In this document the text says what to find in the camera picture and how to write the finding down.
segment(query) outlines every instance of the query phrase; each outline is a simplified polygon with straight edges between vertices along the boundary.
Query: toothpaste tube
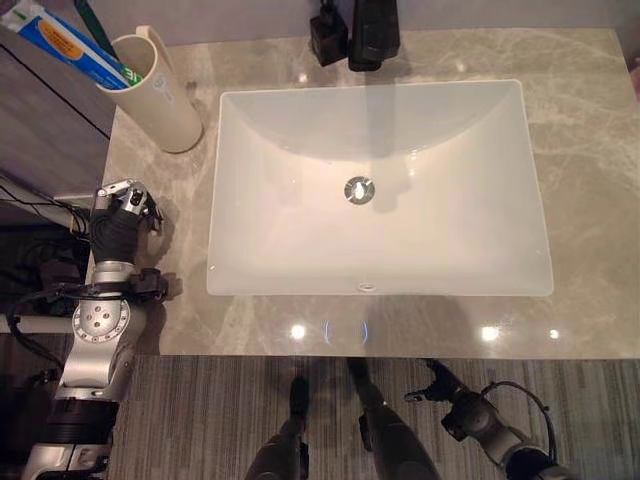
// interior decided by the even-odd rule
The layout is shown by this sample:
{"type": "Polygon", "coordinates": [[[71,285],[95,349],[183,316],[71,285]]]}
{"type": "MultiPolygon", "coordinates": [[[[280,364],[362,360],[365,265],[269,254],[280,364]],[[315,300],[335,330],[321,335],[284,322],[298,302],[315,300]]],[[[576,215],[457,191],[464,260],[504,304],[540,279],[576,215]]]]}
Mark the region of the toothpaste tube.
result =
{"type": "Polygon", "coordinates": [[[58,60],[74,66],[105,88],[121,90],[142,80],[136,72],[32,0],[18,2],[2,16],[0,24],[58,60]]]}

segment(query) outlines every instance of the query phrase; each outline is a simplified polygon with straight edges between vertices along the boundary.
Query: gray marble countertop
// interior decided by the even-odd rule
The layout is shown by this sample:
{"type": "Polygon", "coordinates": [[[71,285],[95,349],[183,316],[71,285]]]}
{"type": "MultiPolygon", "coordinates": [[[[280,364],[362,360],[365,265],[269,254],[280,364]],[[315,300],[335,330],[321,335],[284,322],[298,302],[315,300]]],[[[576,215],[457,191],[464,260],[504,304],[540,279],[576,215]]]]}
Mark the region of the gray marble countertop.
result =
{"type": "Polygon", "coordinates": [[[308,40],[170,49],[205,134],[160,151],[118,110],[105,181],[144,182],[164,210],[162,237],[137,261],[175,275],[150,312],[142,350],[161,354],[469,358],[640,357],[638,105],[607,29],[407,32],[379,72],[320,68],[308,40]],[[213,297],[207,245],[220,94],[232,90],[517,78],[523,84],[555,292],[546,298],[213,297]],[[301,325],[305,335],[294,339],[301,325]]]}

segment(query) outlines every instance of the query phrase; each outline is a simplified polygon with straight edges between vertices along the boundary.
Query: black faucet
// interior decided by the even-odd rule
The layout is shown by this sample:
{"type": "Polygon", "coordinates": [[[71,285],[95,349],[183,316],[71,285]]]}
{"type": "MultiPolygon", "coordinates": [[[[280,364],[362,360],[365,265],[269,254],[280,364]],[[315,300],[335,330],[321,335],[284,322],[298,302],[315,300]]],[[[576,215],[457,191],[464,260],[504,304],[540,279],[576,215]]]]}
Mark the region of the black faucet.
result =
{"type": "Polygon", "coordinates": [[[378,70],[400,48],[396,0],[355,0],[349,43],[349,69],[378,70]]]}

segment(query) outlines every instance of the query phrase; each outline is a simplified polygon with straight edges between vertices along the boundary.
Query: white sink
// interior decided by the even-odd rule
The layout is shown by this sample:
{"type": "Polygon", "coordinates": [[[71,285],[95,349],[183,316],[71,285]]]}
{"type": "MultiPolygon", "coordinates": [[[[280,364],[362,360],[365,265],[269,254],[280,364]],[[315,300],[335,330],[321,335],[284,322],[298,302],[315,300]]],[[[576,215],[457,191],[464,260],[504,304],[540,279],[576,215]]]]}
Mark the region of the white sink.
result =
{"type": "Polygon", "coordinates": [[[212,295],[553,290],[514,80],[225,93],[213,190],[212,295]]]}

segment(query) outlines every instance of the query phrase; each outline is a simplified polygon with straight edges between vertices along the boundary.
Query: floor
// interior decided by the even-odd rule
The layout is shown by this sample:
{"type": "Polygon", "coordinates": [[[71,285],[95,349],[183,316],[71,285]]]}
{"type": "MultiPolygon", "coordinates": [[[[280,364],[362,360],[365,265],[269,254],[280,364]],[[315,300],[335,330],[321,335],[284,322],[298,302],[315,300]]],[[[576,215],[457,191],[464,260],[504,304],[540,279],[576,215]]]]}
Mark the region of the floor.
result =
{"type": "MultiPolygon", "coordinates": [[[[42,336],[59,353],[62,336],[42,336]]],[[[0,336],[0,369],[17,382],[44,368],[0,336]]],[[[559,458],[583,480],[640,479],[640,360],[450,360],[479,389],[491,380],[522,383],[551,406],[559,458]]],[[[407,404],[425,387],[419,360],[371,359],[371,375],[389,405],[418,434],[443,480],[503,478],[471,441],[457,443],[440,426],[442,404],[407,404]]],[[[255,452],[287,416],[290,380],[312,388],[306,441],[311,479],[375,479],[357,428],[360,407],[344,360],[282,357],[140,356],[114,434],[110,479],[242,479],[255,452]]],[[[503,416],[544,442],[542,417],[510,389],[490,394],[503,416]]]]}

